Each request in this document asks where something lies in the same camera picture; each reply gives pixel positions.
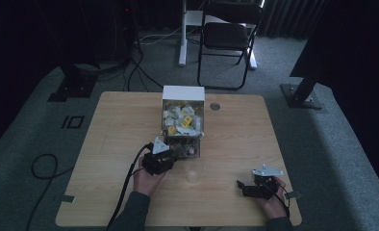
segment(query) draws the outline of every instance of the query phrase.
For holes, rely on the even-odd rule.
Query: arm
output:
[[[117,217],[109,231],[143,231],[151,196],[165,177],[165,172],[160,175],[150,175],[141,166],[142,158],[139,159],[139,169],[134,173],[134,187],[129,199],[124,206],[123,212]]]
[[[291,231],[293,228],[291,221],[286,213],[285,197],[283,196],[286,184],[277,177],[275,177],[275,179],[281,186],[277,191],[277,196],[279,196],[282,201],[280,201],[276,196],[272,196],[269,200],[257,198],[256,201],[262,207],[267,217],[269,218],[266,223],[267,231]]]

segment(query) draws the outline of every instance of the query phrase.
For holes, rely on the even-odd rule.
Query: cable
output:
[[[55,161],[55,164],[54,164],[54,170],[52,171],[51,175],[48,175],[48,176],[40,176],[40,175],[38,175],[38,174],[36,173],[36,171],[35,171],[35,165],[36,165],[37,161],[39,161],[39,159],[41,159],[41,158],[43,158],[43,157],[51,157],[51,158],[53,158],[54,161]],[[35,214],[35,212],[37,211],[37,208],[38,208],[40,202],[41,202],[42,199],[45,197],[45,194],[46,194],[46,192],[48,191],[49,187],[51,186],[52,181],[53,181],[55,178],[57,178],[57,177],[59,177],[59,176],[62,176],[62,175],[64,175],[64,174],[66,174],[66,173],[72,171],[73,168],[74,168],[74,167],[71,167],[71,168],[69,168],[69,169],[67,169],[67,170],[65,170],[65,171],[63,171],[63,172],[57,174],[57,170],[58,170],[58,158],[57,158],[55,155],[53,155],[53,154],[42,154],[42,155],[37,156],[37,157],[33,160],[33,163],[31,164],[31,172],[32,172],[33,176],[34,176],[35,178],[39,179],[39,180],[49,180],[49,181],[48,181],[48,184],[46,185],[45,189],[43,190],[42,194],[40,195],[40,197],[39,197],[39,199],[38,199],[36,205],[34,206],[33,211],[31,212],[31,215],[30,215],[30,217],[29,217],[29,219],[28,219],[28,223],[27,223],[27,228],[26,228],[26,230],[30,230],[31,222],[32,222],[32,220],[33,220],[33,218],[34,218],[34,214]]]
[[[133,68],[132,72],[130,73],[130,76],[127,80],[127,91],[130,91],[130,82],[132,80],[132,77],[133,77],[133,73],[139,69],[141,70],[141,72],[149,79],[151,80],[153,83],[155,83],[156,85],[158,85],[160,88],[163,88],[163,86],[161,84],[159,84],[157,81],[155,81],[153,78],[151,78],[142,68],[141,66],[139,66],[139,64],[142,62],[142,59],[144,58],[144,54],[142,53],[141,56],[140,56],[140,59],[139,59],[139,62],[137,63],[133,58],[131,58],[131,61],[133,61],[133,63],[135,63],[135,67]]]
[[[142,85],[144,86],[145,91],[149,92],[148,87],[145,85],[144,81],[142,80],[140,73],[139,73],[139,80],[141,81]]]
[[[109,230],[111,224],[114,222],[115,217],[116,217],[117,214],[118,214],[118,211],[120,210],[121,204],[123,203],[124,194],[126,193],[127,186],[129,185],[130,177],[131,177],[134,173],[138,172],[139,170],[142,170],[142,168],[140,168],[140,169],[136,170],[135,172],[133,172],[133,169],[135,168],[136,162],[138,161],[139,156],[141,155],[141,152],[142,152],[145,148],[150,149],[150,146],[151,146],[151,143],[148,143],[148,144],[146,144],[145,146],[143,146],[143,147],[139,150],[139,153],[136,155],[135,160],[134,160],[134,161],[132,162],[132,164],[130,165],[129,172],[127,173],[127,175],[126,175],[126,179],[124,180],[123,189],[121,190],[120,198],[118,199],[117,206],[115,207],[114,213],[113,213],[113,215],[112,215],[112,218],[111,218],[110,221],[109,221],[109,224],[108,224],[108,227],[106,228],[106,230]]]
[[[285,189],[285,187],[283,187],[281,185],[279,185],[279,186],[280,186],[280,188],[282,188],[285,191],[286,194],[289,194],[288,191]],[[291,200],[290,200],[290,198],[288,199],[288,202],[289,202],[289,204],[288,204],[287,208],[289,208],[291,206]]]
[[[97,80],[96,80],[96,82],[106,82],[106,81],[109,81],[109,80],[112,80],[112,79],[114,79],[114,78],[117,78],[119,75],[121,75],[121,74],[124,74],[124,72],[125,72],[125,70],[122,70],[122,71],[120,71],[119,73],[116,73],[114,76],[111,76],[111,77],[107,77],[106,79],[105,78],[98,78]]]
[[[153,42],[150,42],[150,43],[141,43],[141,45],[152,45],[152,44],[156,44],[157,42],[163,40],[163,39],[166,39],[168,37],[171,37],[173,36],[177,31],[181,30],[181,27],[178,28],[177,30],[173,31],[172,33],[168,34],[168,35],[149,35],[149,36],[146,36],[144,38],[141,38],[140,40],[144,40],[144,39],[147,39],[147,38],[150,38],[150,37],[158,37],[158,36],[162,36],[161,38],[159,38],[158,40],[156,41],[153,41]]]

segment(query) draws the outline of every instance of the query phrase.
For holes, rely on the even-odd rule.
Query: black chair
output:
[[[210,15],[223,20],[224,22],[206,22],[205,18]],[[250,66],[250,56],[253,49],[256,32],[263,17],[263,9],[255,3],[234,3],[234,2],[210,2],[206,5],[202,15],[201,37],[198,52],[198,74],[197,82],[206,89],[239,90],[246,81],[247,70]],[[203,46],[208,49],[220,50],[214,53],[203,53]],[[241,54],[223,54],[223,51],[237,51]],[[238,62],[246,56],[246,67],[243,73],[243,80],[238,87],[204,86],[201,83],[202,56],[228,56],[239,57]]]

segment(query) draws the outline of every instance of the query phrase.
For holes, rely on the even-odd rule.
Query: gray carpet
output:
[[[255,55],[260,65],[249,72],[244,88],[206,90],[206,93],[259,94],[265,98],[293,188],[301,193],[298,205],[303,221],[295,230],[379,230],[379,180],[331,90],[321,85],[315,87],[314,94],[324,106],[321,111],[289,108],[281,92],[281,84],[301,81],[289,75],[304,44],[304,40],[292,38],[257,38]],[[178,66],[178,39],[164,39],[141,47],[144,57],[140,66],[151,78],[162,85],[196,86],[196,44],[189,43],[184,67]],[[137,51],[133,56],[139,61]],[[224,64],[224,59],[228,58],[206,64],[204,75],[219,76],[222,83],[234,83],[240,78],[242,67],[221,68],[218,64]],[[107,90],[127,90],[126,78],[133,67],[130,64],[124,72],[101,75],[90,98],[69,98],[63,103],[47,102],[63,78],[58,68],[40,81],[0,140],[0,230],[27,229],[33,208],[48,184],[48,180],[32,175],[33,160],[51,153],[58,157],[58,173],[73,167],[100,94]],[[146,91],[146,88],[162,91],[143,73],[135,73],[130,90]],[[81,116],[84,120],[77,128]],[[38,175],[46,176],[53,168],[53,159],[42,158],[35,170]],[[56,225],[60,196],[70,174],[52,181],[34,213],[30,230],[105,229]]]

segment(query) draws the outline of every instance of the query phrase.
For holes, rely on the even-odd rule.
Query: black cable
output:
[[[193,38],[187,38],[187,41],[192,43],[192,44],[197,44],[199,45],[199,40],[193,39]]]
[[[131,177],[134,173],[136,173],[137,171],[143,169],[143,168],[140,168],[140,169],[136,170],[135,172],[133,172],[133,169],[135,168],[136,162],[138,161],[139,156],[141,155],[141,152],[144,150],[144,148],[148,148],[148,149],[149,149],[150,146],[151,146],[151,143],[148,143],[148,144],[146,144],[145,146],[143,146],[143,147],[139,150],[139,153],[136,155],[135,160],[134,160],[134,161],[132,162],[132,164],[130,165],[129,172],[127,173],[126,178],[125,178],[125,180],[124,180],[123,189],[121,190],[120,198],[118,199],[117,206],[116,206],[115,209],[114,209],[114,213],[113,213],[113,215],[112,215],[112,218],[111,218],[110,221],[109,221],[109,224],[108,224],[108,227],[106,228],[106,230],[109,230],[111,224],[114,222],[115,217],[116,217],[117,214],[118,214],[118,211],[120,210],[121,204],[123,203],[124,195],[126,194],[127,186],[129,185],[130,177]]]
[[[126,71],[123,72],[123,88],[122,91],[125,91],[126,85],[127,85],[127,80],[126,80]]]
[[[156,85],[158,85],[160,88],[163,88],[163,85],[159,84],[157,81],[155,81],[154,79],[152,79],[142,68],[141,66],[139,66],[138,63],[136,63],[135,60],[132,59],[132,61],[137,65],[137,67],[141,70],[142,73],[144,73],[145,76],[147,76],[148,79],[150,79],[151,81],[153,81],[153,83],[155,83]]]
[[[40,176],[40,175],[38,175],[38,174],[36,173],[36,171],[35,171],[35,165],[36,165],[37,161],[39,161],[39,159],[41,159],[42,157],[51,157],[51,158],[54,159],[54,161],[55,161],[55,164],[54,164],[54,170],[52,171],[51,175],[48,175],[48,176]],[[38,199],[36,205],[34,206],[33,211],[31,212],[31,215],[30,215],[30,217],[29,217],[29,219],[28,219],[28,223],[27,223],[27,228],[26,228],[26,230],[30,230],[30,226],[31,226],[31,222],[32,222],[32,220],[33,220],[33,218],[34,218],[34,214],[35,214],[35,212],[37,211],[37,208],[38,208],[40,202],[41,202],[42,199],[45,197],[45,194],[46,194],[46,192],[48,191],[49,187],[51,186],[52,181],[53,181],[55,178],[57,178],[57,177],[59,177],[59,176],[62,176],[62,175],[64,175],[64,174],[66,174],[66,173],[72,171],[73,168],[74,168],[74,167],[71,167],[71,168],[69,168],[69,169],[67,169],[67,170],[65,170],[65,171],[63,171],[63,172],[57,174],[57,170],[58,170],[58,158],[57,158],[55,155],[53,155],[53,154],[49,154],[49,153],[48,153],[48,154],[42,154],[42,155],[39,155],[39,156],[37,156],[37,157],[33,160],[33,163],[31,164],[31,172],[32,172],[33,176],[34,176],[35,178],[39,179],[39,180],[49,180],[49,181],[48,181],[48,184],[46,185],[45,189],[43,190],[42,194],[40,195],[40,197],[39,197],[39,199]]]
[[[143,58],[144,58],[144,54],[141,53],[139,64],[141,63]],[[132,72],[130,73],[129,79],[127,80],[127,91],[130,91],[130,81],[132,80],[132,76],[135,73],[135,71],[139,68],[139,64],[136,63],[136,61],[134,61],[134,63],[136,64],[136,66],[135,68],[133,68]]]
[[[283,186],[281,186],[281,185],[279,185],[279,187],[280,188],[282,188],[284,191],[285,191],[285,193],[287,194],[287,195],[289,195],[289,193],[288,193],[288,191],[285,189],[285,187],[283,187]],[[290,206],[291,206],[291,200],[290,200],[290,197],[288,196],[288,206],[287,206],[287,208],[289,209],[290,208]]]
[[[141,74],[140,74],[140,73],[139,73],[139,80],[141,81],[142,85],[144,86],[145,91],[149,92],[147,86],[145,85],[144,81],[143,81],[142,78],[141,78]]]
[[[120,76],[121,74],[123,74],[124,75],[124,72],[125,72],[125,70],[123,70],[123,71],[120,71],[119,73],[116,73],[114,76],[112,76],[112,77],[107,77],[106,79],[105,78],[98,78],[97,80],[96,80],[96,82],[97,83],[100,83],[100,82],[106,82],[106,81],[109,81],[109,80],[112,80],[112,79],[115,79],[115,78],[117,78],[118,76]]]

